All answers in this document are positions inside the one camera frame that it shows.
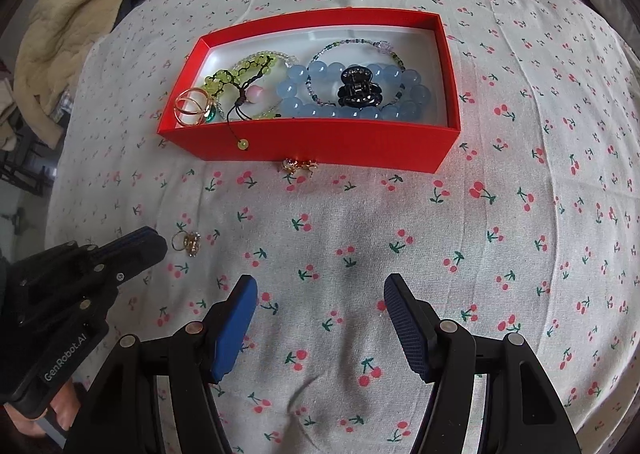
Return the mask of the left hand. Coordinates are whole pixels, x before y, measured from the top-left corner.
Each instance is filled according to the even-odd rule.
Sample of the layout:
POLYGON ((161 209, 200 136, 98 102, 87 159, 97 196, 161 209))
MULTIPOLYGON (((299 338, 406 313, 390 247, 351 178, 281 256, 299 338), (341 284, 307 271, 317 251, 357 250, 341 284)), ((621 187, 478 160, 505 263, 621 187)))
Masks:
POLYGON ((80 401, 74 383, 68 380, 54 398, 49 403, 47 410, 38 418, 31 419, 25 417, 15 410, 9 403, 3 404, 4 411, 8 413, 9 419, 20 434, 31 438, 43 438, 46 433, 40 427, 38 420, 46 415, 47 411, 52 411, 55 415, 58 426, 63 430, 70 430, 80 409, 80 401))

